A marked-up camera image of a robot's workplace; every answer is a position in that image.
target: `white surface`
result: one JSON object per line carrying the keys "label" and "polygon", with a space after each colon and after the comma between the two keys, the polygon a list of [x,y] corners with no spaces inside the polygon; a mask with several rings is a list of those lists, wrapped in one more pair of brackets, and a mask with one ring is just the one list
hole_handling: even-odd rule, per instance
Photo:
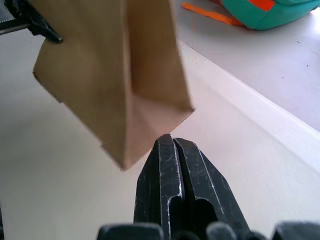
{"label": "white surface", "polygon": [[[93,240],[103,224],[132,221],[144,161],[121,172],[36,82],[41,42],[26,31],[0,38],[5,240]],[[270,235],[280,220],[319,219],[319,133],[181,46],[197,110],[173,135],[196,142],[221,171],[252,229]]]}
{"label": "white surface", "polygon": [[[221,11],[208,0],[185,2]],[[181,41],[320,131],[320,8],[266,31],[173,9]]]}

